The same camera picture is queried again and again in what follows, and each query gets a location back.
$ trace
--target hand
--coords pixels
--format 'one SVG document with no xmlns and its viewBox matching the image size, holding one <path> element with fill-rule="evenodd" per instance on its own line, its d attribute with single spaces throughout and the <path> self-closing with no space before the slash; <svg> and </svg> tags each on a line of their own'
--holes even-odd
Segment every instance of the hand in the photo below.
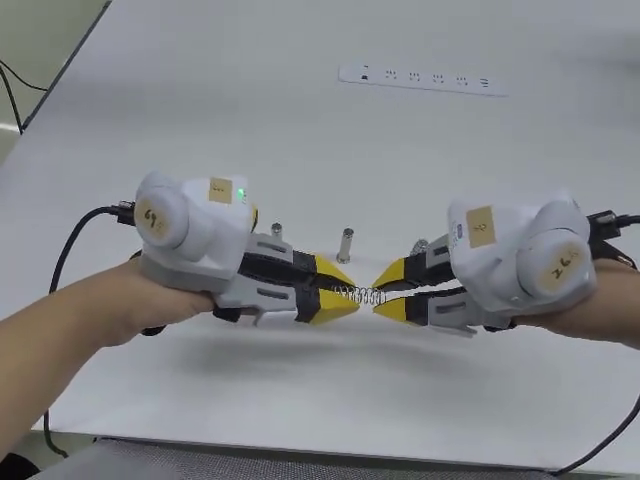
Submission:
<svg viewBox="0 0 640 480">
<path fill-rule="evenodd" d="M 598 288 L 591 297 L 567 311 L 519 317 L 516 323 L 640 348 L 640 274 L 613 260 L 595 266 Z"/>
<path fill-rule="evenodd" d="M 205 293 L 166 288 L 145 278 L 138 259 L 85 278 L 59 292 L 73 298 L 101 346 L 128 342 L 145 328 L 187 320 L 213 310 Z"/>
</svg>

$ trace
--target electrical outlet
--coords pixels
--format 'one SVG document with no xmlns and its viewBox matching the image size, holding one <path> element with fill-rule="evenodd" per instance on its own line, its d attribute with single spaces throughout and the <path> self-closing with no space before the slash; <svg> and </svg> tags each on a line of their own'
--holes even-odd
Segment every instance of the electrical outlet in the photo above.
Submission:
<svg viewBox="0 0 640 480">
<path fill-rule="evenodd" d="M 487 77 L 430 73 L 415 69 L 396 69 L 371 64 L 342 66 L 338 72 L 338 79 L 341 82 L 384 87 L 437 90 L 490 97 L 507 96 L 496 80 Z"/>
</svg>

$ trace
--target number label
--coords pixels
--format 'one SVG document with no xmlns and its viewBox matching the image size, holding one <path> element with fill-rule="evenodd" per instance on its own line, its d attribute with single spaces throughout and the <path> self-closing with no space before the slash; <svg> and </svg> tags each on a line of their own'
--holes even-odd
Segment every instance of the number label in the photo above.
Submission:
<svg viewBox="0 0 640 480">
<path fill-rule="evenodd" d="M 143 198 L 136 202 L 134 218 L 138 228 L 144 228 L 157 240 L 162 240 L 169 228 L 166 218 L 151 202 Z"/>
<path fill-rule="evenodd" d="M 484 247 L 496 243 L 496 229 L 493 224 L 491 206 L 476 208 L 467 212 L 467 228 L 469 230 L 469 246 Z"/>
<path fill-rule="evenodd" d="M 542 272 L 540 284 L 550 292 L 558 291 L 584 261 L 584 255 L 577 245 L 569 244 L 561 248 L 553 261 Z"/>
<path fill-rule="evenodd" d="M 230 204 L 233 200 L 233 182 L 226 178 L 209 179 L 209 201 Z"/>
</svg>

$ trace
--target spring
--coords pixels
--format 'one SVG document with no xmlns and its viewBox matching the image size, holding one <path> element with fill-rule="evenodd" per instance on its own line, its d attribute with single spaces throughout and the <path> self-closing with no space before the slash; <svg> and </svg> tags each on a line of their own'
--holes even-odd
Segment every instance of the spring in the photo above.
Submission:
<svg viewBox="0 0 640 480">
<path fill-rule="evenodd" d="M 377 288 L 334 287 L 333 291 L 360 305 L 377 306 L 387 301 L 387 294 Z"/>
</svg>

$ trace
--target screw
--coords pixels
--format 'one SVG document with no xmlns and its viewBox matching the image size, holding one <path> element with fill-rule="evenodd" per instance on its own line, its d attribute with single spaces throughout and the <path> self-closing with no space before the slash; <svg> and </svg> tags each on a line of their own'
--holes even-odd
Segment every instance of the screw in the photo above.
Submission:
<svg viewBox="0 0 640 480">
<path fill-rule="evenodd" d="M 271 224 L 271 235 L 276 238 L 282 238 L 282 225 L 277 222 Z"/>
<path fill-rule="evenodd" d="M 426 252 L 428 246 L 429 246 L 429 242 L 427 241 L 427 239 L 425 239 L 425 238 L 419 239 L 413 245 L 413 248 L 411 249 L 411 253 L 409 254 L 409 256 L 414 256 L 414 255 L 417 255 L 419 253 Z"/>
<path fill-rule="evenodd" d="M 349 250 L 351 250 L 351 240 L 353 239 L 353 229 L 345 228 L 342 232 L 342 239 L 340 240 L 340 250 L 336 255 L 338 263 L 349 263 L 351 257 L 349 256 Z"/>
</svg>

